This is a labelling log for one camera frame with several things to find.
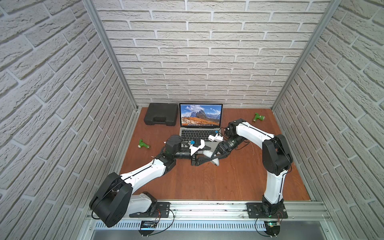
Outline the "grey wireless mouse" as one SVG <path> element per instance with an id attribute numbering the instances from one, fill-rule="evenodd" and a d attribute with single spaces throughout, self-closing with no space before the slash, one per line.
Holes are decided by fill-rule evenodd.
<path id="1" fill-rule="evenodd" d="M 219 158 L 217 158 L 217 156 L 212 151 L 204 150 L 202 154 L 203 154 L 203 157 L 201 157 L 202 161 L 211 162 L 217 167 L 220 165 Z"/>

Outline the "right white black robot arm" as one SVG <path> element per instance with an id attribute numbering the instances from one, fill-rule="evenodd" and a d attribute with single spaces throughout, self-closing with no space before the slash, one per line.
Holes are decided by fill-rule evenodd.
<path id="1" fill-rule="evenodd" d="M 286 175 L 292 168 L 291 152 L 283 135 L 266 133 L 243 119 L 229 123 L 225 129 L 226 141 L 220 142 L 209 160 L 226 158 L 244 141 L 254 143 L 262 149 L 262 163 L 267 171 L 266 190 L 262 197 L 261 212 L 271 217 L 284 205 L 283 187 Z"/>

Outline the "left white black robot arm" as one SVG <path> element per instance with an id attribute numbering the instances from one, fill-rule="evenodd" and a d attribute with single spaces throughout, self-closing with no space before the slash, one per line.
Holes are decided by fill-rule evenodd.
<path id="1" fill-rule="evenodd" d="M 124 216 L 159 218 L 166 213 L 157 199 L 149 193 L 135 195 L 135 192 L 159 178 L 176 165 L 178 159 L 188 159 L 193 164 L 205 161 L 219 163 L 203 141 L 199 146 L 188 145 L 180 136 L 173 135 L 165 142 L 161 152 L 148 164 L 126 174 L 107 175 L 90 201 L 92 217 L 101 220 L 108 228 L 116 225 Z"/>

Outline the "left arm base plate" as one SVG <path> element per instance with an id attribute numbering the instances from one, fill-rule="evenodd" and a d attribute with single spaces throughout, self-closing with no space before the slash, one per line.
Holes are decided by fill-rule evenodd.
<path id="1" fill-rule="evenodd" d="M 152 203 L 149 209 L 144 213 L 130 214 L 130 218 L 167 218 L 169 216 L 170 202 Z"/>

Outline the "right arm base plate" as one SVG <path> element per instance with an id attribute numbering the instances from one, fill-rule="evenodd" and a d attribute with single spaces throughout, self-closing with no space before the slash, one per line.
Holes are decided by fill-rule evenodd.
<path id="1" fill-rule="evenodd" d="M 250 219 L 287 219 L 288 214 L 283 203 L 270 205 L 263 203 L 246 203 L 247 213 Z"/>

